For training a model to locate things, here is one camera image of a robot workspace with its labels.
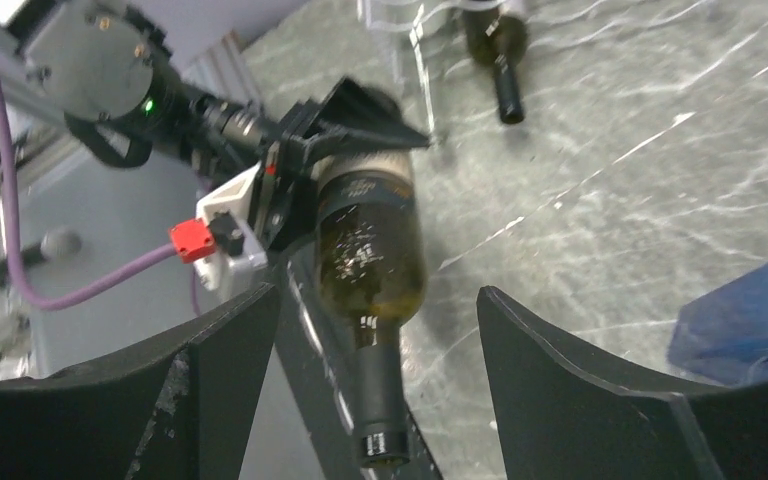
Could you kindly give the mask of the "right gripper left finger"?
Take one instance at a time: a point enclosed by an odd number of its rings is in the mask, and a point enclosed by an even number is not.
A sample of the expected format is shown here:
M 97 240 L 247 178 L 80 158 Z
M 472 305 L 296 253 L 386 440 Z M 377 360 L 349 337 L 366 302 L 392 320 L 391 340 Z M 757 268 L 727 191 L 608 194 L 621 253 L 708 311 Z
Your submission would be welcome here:
M 0 479 L 235 479 L 280 293 L 264 283 L 49 377 L 0 381 Z

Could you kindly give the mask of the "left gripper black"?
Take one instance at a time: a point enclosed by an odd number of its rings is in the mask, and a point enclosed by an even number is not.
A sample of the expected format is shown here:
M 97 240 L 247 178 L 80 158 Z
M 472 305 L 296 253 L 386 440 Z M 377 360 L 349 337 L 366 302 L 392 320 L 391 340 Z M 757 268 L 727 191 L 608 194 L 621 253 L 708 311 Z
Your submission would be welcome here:
M 385 91 L 351 77 L 321 100 L 298 102 L 275 120 L 255 117 L 262 130 L 260 166 L 248 220 L 268 252 L 283 252 L 317 226 L 317 181 L 312 165 L 337 155 L 425 149 L 429 136 L 404 120 Z

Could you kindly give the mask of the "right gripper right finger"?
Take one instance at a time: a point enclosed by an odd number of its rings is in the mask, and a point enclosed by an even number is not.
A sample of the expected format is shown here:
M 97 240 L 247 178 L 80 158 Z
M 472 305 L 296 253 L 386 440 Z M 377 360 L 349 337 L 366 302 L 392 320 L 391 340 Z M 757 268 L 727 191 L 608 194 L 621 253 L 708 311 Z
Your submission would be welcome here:
M 721 387 L 582 340 L 485 286 L 477 318 L 511 479 L 768 479 L 768 382 Z

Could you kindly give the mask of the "wine bottle with cream label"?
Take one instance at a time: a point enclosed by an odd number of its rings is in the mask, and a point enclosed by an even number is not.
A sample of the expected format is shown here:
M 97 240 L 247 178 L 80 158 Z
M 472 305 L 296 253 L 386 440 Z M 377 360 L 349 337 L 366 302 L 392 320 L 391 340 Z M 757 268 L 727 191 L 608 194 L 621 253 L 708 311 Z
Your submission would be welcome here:
M 353 337 L 359 463 L 401 466 L 410 445 L 400 329 L 418 312 L 428 281 L 409 153 L 326 163 L 318 179 L 315 268 L 323 304 Z

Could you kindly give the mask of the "dark green wine bottle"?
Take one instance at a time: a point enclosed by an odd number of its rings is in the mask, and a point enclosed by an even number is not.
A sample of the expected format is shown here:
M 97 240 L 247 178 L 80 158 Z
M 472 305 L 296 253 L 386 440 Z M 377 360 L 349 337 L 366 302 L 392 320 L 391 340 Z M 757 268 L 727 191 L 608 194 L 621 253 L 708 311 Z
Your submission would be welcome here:
M 470 1 L 475 9 L 461 9 L 469 54 L 487 67 L 494 83 L 498 116 L 506 125 L 524 121 L 516 67 L 527 46 L 525 1 Z

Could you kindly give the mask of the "blue square glass bottle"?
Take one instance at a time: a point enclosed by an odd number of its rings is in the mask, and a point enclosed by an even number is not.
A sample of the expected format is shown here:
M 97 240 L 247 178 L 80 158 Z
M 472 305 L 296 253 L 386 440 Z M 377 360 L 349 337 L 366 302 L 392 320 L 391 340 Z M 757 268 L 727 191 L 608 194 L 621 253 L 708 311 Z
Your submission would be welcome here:
M 683 306 L 667 359 L 723 385 L 768 381 L 768 263 Z

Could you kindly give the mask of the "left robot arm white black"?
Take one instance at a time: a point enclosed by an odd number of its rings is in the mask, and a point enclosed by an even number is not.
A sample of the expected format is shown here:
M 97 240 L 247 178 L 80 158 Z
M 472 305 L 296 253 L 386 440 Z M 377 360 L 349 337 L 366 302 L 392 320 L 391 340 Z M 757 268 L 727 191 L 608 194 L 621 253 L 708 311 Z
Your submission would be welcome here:
M 164 31 L 123 1 L 30 1 L 5 31 L 29 78 L 103 163 L 137 168 L 159 151 L 215 181 L 253 170 L 244 218 L 269 248 L 285 240 L 288 219 L 314 222 L 300 194 L 318 161 L 430 143 L 382 91 L 347 77 L 279 119 L 187 83 Z

